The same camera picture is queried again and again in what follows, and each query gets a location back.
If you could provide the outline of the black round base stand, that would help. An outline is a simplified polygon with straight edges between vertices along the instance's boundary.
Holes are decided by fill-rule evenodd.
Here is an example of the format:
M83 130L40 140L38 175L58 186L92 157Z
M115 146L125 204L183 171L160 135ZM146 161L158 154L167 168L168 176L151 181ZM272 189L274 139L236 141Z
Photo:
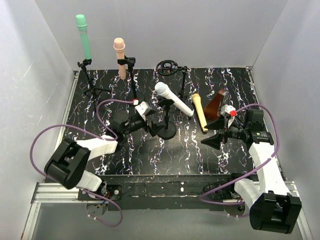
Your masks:
M125 65L127 65L128 67L128 71L129 71L129 76L130 76L130 82L131 82L131 90L132 90L132 94L133 94L133 99L137 100L138 96L137 96L137 88L136 88L136 82L134 80L134 66L136 63L136 58L135 57L126 57L124 56L124 59L118 59L117 60L118 63L118 67L119 67L119 75L120 78L122 80L126 79L126 68Z
M164 124L165 127L162 128L158 132L158 136L163 140L170 140L175 137L177 133L177 127L176 125L170 121L170 110L171 105L174 103L172 99L166 99L166 98L159 98L158 99L158 105L163 108L165 115L164 115Z

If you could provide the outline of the white microphone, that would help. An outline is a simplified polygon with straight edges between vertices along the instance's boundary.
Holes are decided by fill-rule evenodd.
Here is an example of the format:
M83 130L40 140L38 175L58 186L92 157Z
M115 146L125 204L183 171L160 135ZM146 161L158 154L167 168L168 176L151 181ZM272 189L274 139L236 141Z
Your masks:
M154 90L157 94L167 100L172 100L173 104L188 117L192 117L194 111L191 110L177 95L175 95L169 88L169 86L163 82L155 84Z

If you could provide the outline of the yellow microphone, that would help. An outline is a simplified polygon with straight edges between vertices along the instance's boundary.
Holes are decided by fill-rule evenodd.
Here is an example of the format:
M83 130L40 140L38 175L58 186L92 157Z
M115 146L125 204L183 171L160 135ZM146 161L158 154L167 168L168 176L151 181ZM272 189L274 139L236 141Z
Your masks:
M204 110L203 110L203 106L202 106L202 102L201 102L201 97L198 93L194 93L192 95L192 102L193 102L195 109L196 109L196 112L197 112L200 127L204 133L207 133L208 132L208 129L206 128L207 121L206 121L206 117L204 114Z

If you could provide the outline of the black tripod clip stand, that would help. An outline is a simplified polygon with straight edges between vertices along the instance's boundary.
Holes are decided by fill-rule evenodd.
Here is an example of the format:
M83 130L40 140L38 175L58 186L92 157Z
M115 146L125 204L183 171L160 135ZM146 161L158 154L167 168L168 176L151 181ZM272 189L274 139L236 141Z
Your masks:
M98 97L101 95L102 92L111 93L112 91L110 89L104 89L96 87L94 84L94 79L89 76L87 73L87 66L92 63L91 59L84 59L82 62L78 62L77 65L81 70L84 72L87 83L88 83L88 89L83 92L83 94L88 97L91 96L93 101L96 101Z

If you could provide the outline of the pink microphone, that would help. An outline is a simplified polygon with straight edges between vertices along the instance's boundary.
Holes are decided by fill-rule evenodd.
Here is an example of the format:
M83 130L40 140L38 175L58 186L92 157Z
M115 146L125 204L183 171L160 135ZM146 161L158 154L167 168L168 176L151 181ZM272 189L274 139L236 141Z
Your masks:
M113 48L115 49L117 60L125 59L125 46L126 46L125 42L121 37L117 37L114 39ZM118 70L119 70L118 72L119 72L120 78L122 80L125 80L126 79L125 65L118 64Z

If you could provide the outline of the green microphone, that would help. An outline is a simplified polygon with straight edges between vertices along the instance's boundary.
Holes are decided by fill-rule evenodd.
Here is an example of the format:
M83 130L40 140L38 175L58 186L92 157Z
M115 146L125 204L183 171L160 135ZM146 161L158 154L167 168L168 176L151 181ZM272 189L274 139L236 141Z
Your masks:
M86 17L83 14L77 14L75 17L76 20L76 26L79 31L83 52L84 52L84 58L86 60L92 59L92 53L91 53L91 47L90 47L90 41L89 41L89 35L88 35L88 24Z

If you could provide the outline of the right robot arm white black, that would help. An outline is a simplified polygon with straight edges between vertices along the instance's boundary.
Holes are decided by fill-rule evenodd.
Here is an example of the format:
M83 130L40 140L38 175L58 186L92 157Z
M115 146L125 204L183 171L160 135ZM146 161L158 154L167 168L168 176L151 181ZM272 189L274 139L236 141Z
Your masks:
M231 105L224 105L220 118L206 126L217 133L202 140L202 143L219 149L228 139L243 141L252 157L255 169L240 175L231 176L230 181L217 186L205 196L224 188L235 192L249 208L249 221L254 230L281 234L292 233L302 209L298 196L292 196L279 170L276 154L280 142L265 130L264 111L257 104L249 104L245 110L244 126L234 123L238 111Z

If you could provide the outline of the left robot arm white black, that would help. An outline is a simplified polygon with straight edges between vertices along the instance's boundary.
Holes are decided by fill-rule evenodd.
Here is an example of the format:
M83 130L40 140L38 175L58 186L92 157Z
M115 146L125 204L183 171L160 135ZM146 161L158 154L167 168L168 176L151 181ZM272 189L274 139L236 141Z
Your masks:
M66 189L77 187L104 195L106 184L98 175L86 170L87 162L119 151L124 146L127 135L135 131L143 129L154 137L165 126L164 123L153 121L148 123L147 118L140 116L139 113L129 116L126 112L120 111L109 125L109 128L117 134L117 140L106 134L101 138L79 141L66 138L61 141L45 165L44 172Z

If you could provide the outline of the brown wooden metronome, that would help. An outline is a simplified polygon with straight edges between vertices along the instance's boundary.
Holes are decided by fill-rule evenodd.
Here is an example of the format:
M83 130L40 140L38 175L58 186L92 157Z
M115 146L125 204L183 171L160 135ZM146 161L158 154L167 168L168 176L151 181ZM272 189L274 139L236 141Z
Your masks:
M204 116L212 122L217 120L221 115L222 107L227 104L228 95L229 92L221 88L211 102L203 109Z

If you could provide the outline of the black shock mount tripod stand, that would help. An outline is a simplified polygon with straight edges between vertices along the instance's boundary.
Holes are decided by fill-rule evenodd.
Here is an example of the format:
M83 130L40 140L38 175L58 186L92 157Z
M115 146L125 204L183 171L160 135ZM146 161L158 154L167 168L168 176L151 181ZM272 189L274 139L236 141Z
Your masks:
M160 76L170 77L171 82L169 84L166 84L166 83L165 84L168 85L170 90L185 103L185 101L188 98L185 95L188 67L179 66L174 60L166 59L166 60L162 60L156 65L156 71Z

